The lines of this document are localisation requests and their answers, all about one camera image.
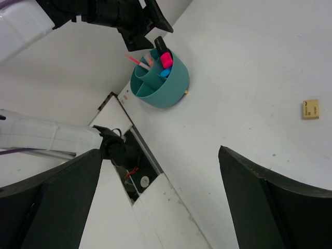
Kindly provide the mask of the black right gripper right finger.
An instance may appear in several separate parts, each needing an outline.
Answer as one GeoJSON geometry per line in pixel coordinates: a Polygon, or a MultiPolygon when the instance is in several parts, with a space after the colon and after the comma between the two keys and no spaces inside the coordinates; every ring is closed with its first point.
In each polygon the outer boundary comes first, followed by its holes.
{"type": "Polygon", "coordinates": [[[331,248],[331,191],[264,168],[228,147],[220,172],[239,248],[331,248]]]}

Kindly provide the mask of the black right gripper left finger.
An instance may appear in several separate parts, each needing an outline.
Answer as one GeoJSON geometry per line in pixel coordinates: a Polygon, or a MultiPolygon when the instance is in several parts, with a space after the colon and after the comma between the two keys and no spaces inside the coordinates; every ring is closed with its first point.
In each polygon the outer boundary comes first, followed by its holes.
{"type": "Polygon", "coordinates": [[[1,248],[79,248],[103,158],[90,150],[1,188],[1,248]]]}

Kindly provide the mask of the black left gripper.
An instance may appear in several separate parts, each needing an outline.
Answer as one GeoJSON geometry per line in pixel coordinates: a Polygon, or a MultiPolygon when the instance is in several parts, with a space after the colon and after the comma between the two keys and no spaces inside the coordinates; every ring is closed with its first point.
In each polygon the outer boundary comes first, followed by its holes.
{"type": "Polygon", "coordinates": [[[164,17],[155,0],[140,1],[73,1],[72,11],[83,22],[117,28],[128,51],[153,49],[145,36],[157,28],[173,33],[171,24],[164,17]]]}

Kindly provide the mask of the black pink marker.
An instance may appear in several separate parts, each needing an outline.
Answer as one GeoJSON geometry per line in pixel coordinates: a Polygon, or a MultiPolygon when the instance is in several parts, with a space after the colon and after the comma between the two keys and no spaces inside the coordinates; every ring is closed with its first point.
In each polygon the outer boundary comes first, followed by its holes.
{"type": "Polygon", "coordinates": [[[172,59],[172,55],[169,51],[169,49],[167,48],[163,38],[161,36],[158,36],[155,40],[155,46],[156,49],[160,55],[160,61],[161,64],[163,66],[163,68],[169,68],[173,65],[173,59],[172,59]]]}

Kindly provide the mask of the pink clear pen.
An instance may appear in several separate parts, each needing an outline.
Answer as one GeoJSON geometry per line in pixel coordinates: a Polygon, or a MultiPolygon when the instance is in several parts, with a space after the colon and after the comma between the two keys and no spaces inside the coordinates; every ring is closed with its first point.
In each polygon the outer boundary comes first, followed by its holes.
{"type": "Polygon", "coordinates": [[[144,68],[147,71],[150,71],[150,67],[148,65],[146,65],[145,63],[135,59],[134,57],[130,56],[130,55],[125,55],[129,60],[131,60],[132,62],[134,62],[136,65],[140,66],[141,68],[144,68]]]}

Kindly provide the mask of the black blue yellow marker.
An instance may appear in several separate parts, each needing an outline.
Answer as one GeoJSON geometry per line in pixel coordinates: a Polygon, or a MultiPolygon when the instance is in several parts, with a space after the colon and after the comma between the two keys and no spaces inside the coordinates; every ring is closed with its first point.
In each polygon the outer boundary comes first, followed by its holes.
{"type": "Polygon", "coordinates": [[[167,78],[170,75],[170,72],[171,68],[166,68],[160,73],[160,76],[163,78],[167,78]]]}

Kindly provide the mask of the teal plastic cup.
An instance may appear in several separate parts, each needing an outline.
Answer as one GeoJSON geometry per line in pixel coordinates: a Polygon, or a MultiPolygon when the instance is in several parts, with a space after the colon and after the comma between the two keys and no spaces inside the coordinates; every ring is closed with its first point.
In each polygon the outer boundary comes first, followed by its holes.
{"type": "Polygon", "coordinates": [[[130,79],[132,93],[145,103],[157,108],[169,108],[176,104],[189,87],[189,72],[185,64],[170,52],[173,66],[167,77],[162,77],[163,67],[157,49],[152,49],[150,54],[154,61],[150,71],[139,65],[133,70],[130,79]]]}

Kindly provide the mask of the orange highlighter pen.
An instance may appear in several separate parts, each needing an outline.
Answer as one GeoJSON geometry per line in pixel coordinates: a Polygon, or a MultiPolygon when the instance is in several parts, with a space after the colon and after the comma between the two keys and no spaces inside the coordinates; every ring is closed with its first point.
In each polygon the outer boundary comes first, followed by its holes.
{"type": "Polygon", "coordinates": [[[153,60],[151,54],[150,54],[150,53],[146,53],[146,54],[144,55],[144,59],[145,59],[146,62],[148,63],[148,66],[149,66],[150,68],[152,68],[152,67],[153,67],[153,64],[154,64],[154,60],[153,60]]]}

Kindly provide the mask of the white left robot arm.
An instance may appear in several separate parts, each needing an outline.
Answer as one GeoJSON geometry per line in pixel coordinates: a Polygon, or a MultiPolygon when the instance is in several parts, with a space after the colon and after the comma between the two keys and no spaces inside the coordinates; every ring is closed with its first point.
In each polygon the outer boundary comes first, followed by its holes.
{"type": "MultiPolygon", "coordinates": [[[[173,32],[156,1],[1,1],[1,63],[77,17],[116,28],[128,51],[151,49],[146,35],[154,28],[173,32]]],[[[104,159],[126,169],[141,158],[108,128],[71,126],[8,110],[1,110],[1,149],[62,159],[99,149],[104,159]]]]}

